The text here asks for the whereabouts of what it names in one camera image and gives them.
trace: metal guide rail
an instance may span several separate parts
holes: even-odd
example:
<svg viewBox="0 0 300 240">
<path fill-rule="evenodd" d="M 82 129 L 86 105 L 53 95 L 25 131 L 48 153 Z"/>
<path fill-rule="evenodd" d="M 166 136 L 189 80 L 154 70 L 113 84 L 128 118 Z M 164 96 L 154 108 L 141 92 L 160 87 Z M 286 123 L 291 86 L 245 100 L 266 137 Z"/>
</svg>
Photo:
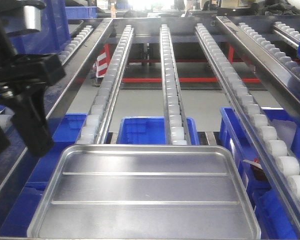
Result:
<svg viewBox="0 0 300 240">
<path fill-rule="evenodd" d="M 127 25 L 113 53 L 109 67 L 96 94 L 77 144 L 104 144 L 118 98 L 121 81 L 132 45 L 134 29 Z"/>
<path fill-rule="evenodd" d="M 166 24 L 160 28 L 160 54 L 166 143 L 191 145 L 171 33 Z"/>
<path fill-rule="evenodd" d="M 285 25 L 280 24 L 281 22 L 276 22 L 277 26 Z M 274 44 L 271 44 L 265 37 L 258 34 L 252 27 L 247 25 L 245 22 L 239 23 L 240 28 L 256 43 L 260 45 L 265 51 L 267 51 L 275 60 L 279 61 L 284 67 L 286 67 L 289 71 L 295 74 L 300 79 L 300 66 L 297 62 L 293 61 L 291 57 L 287 56 L 285 52 L 281 51 L 280 48 L 277 48 Z"/>
<path fill-rule="evenodd" d="M 238 23 L 225 16 L 216 19 L 216 25 L 226 34 L 235 51 L 247 64 L 254 66 L 255 75 L 300 127 L 300 78 L 262 48 Z"/>
<path fill-rule="evenodd" d="M 289 44 L 294 49 L 298 49 L 300 44 L 300 32 L 294 28 L 282 23 L 281 21 L 276 21 L 273 25 L 273 31 L 277 34 L 284 42 Z"/>
<path fill-rule="evenodd" d="M 273 189 L 280 196 L 289 219 L 300 237 L 300 164 L 294 154 L 280 140 L 276 129 L 249 93 L 243 81 L 224 56 L 209 31 L 202 25 L 196 27 L 199 44 L 224 89 L 229 102 L 238 115 L 250 142 L 261 159 L 261 165 Z M 297 163 L 294 171 L 287 159 Z"/>
</svg>

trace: gray floor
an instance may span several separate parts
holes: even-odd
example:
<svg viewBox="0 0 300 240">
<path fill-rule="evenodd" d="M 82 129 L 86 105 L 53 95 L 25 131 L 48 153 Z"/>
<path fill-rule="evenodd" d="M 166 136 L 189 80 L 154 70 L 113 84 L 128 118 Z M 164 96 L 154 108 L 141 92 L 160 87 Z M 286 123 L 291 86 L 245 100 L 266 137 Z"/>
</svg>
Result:
<svg viewBox="0 0 300 240">
<path fill-rule="evenodd" d="M 75 97 L 68 113 L 87 113 L 98 88 L 87 79 Z M 267 91 L 251 92 L 262 107 L 280 107 Z M 183 90 L 182 101 L 187 117 L 195 120 L 197 131 L 220 130 L 220 108 L 229 106 L 221 90 Z M 158 89 L 121 89 L 113 113 L 110 132 L 118 132 L 121 119 L 131 116 L 163 116 L 163 94 Z"/>
</svg>

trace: metal rail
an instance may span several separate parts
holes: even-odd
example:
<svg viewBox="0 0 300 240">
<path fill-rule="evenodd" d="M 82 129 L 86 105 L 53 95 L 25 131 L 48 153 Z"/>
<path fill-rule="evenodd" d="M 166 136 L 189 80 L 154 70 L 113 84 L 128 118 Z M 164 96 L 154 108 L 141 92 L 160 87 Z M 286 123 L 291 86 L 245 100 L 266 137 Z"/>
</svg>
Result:
<svg viewBox="0 0 300 240">
<path fill-rule="evenodd" d="M 295 50 L 298 50 L 300 44 L 300 33 L 294 28 L 278 21 L 273 25 L 273 32 Z"/>
<path fill-rule="evenodd" d="M 216 24 L 241 58 L 255 66 L 255 75 L 300 127 L 300 80 L 225 16 Z"/>
<path fill-rule="evenodd" d="M 106 107 L 105 113 L 103 115 L 101 124 L 99 126 L 97 135 L 96 135 L 96 144 L 105 144 L 108 137 L 108 131 L 111 123 L 111 119 L 113 116 L 113 112 L 115 109 L 116 101 L 118 98 L 118 93 L 120 89 L 120 85 L 125 73 L 126 64 L 128 61 L 132 41 L 134 36 L 134 29 L 131 28 L 131 25 L 127 25 L 125 30 L 123 31 L 123 35 L 119 41 L 119 44 L 117 45 L 113 57 L 110 61 L 108 70 L 103 78 L 103 80 L 106 80 L 107 78 L 113 78 L 114 84 L 112 92 L 110 93 L 109 102 Z M 122 59 L 115 59 L 116 55 L 120 56 L 122 54 Z M 115 75 L 111 75 L 111 71 L 117 71 Z"/>
<path fill-rule="evenodd" d="M 253 126 L 250 121 L 251 116 L 247 114 L 247 111 L 244 110 L 243 98 L 240 99 L 240 95 L 235 93 L 232 90 L 233 85 L 231 87 L 231 81 L 227 76 L 229 73 L 226 73 L 225 69 L 220 64 L 220 59 L 222 58 L 223 53 L 217 53 L 219 55 L 216 56 L 216 51 L 220 51 L 219 47 L 216 45 L 215 41 L 207 34 L 205 30 L 199 30 L 200 26 L 196 27 L 196 35 L 199 39 L 199 44 L 208 59 L 208 62 L 211 65 L 212 70 L 214 71 L 215 75 L 217 76 L 220 85 L 224 89 L 229 102 L 233 106 L 237 116 L 240 119 L 240 122 L 245 129 L 247 137 L 249 141 L 255 147 L 258 155 L 261 159 L 261 165 L 266 173 L 266 176 L 272 186 L 272 188 L 276 191 L 278 196 L 280 196 L 280 200 L 283 203 L 283 206 L 286 212 L 289 215 L 289 220 L 292 223 L 296 234 L 300 237 L 300 201 L 297 198 L 296 194 L 292 192 L 292 190 L 288 187 L 288 181 L 283 176 L 283 174 L 279 171 L 277 165 L 275 164 L 274 157 L 269 153 L 269 150 L 266 147 L 266 141 L 262 140 L 261 136 L 259 135 L 257 128 Z M 256 103 L 254 98 L 251 96 L 252 101 L 251 103 Z M 291 151 L 288 151 L 289 156 L 294 156 Z"/>
<path fill-rule="evenodd" d="M 44 96 L 47 122 L 53 134 L 64 118 L 107 38 L 113 31 L 111 19 L 89 21 L 93 31 L 64 65 L 67 75 L 49 87 Z M 0 226 L 24 187 L 39 158 L 28 152 L 17 131 L 6 133 L 11 146 L 0 155 Z"/>
<path fill-rule="evenodd" d="M 160 28 L 160 55 L 161 55 L 161 74 L 162 74 L 162 90 L 164 98 L 164 128 L 166 144 L 171 145 L 191 145 L 191 138 L 187 123 L 187 117 L 182 102 L 181 87 L 177 73 L 177 65 L 175 53 L 172 44 L 172 37 L 167 25 L 162 25 Z M 183 136 L 173 136 L 173 131 L 183 127 Z"/>
</svg>

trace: metal tray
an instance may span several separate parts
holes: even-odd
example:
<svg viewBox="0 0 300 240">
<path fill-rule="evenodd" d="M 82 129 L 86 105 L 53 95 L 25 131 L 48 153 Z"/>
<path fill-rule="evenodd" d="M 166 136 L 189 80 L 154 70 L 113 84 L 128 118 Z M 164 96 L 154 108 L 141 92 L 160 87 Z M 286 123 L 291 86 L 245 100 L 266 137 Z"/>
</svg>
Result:
<svg viewBox="0 0 300 240">
<path fill-rule="evenodd" d="M 27 231 L 32 238 L 259 239 L 229 151 L 73 145 Z"/>
</svg>

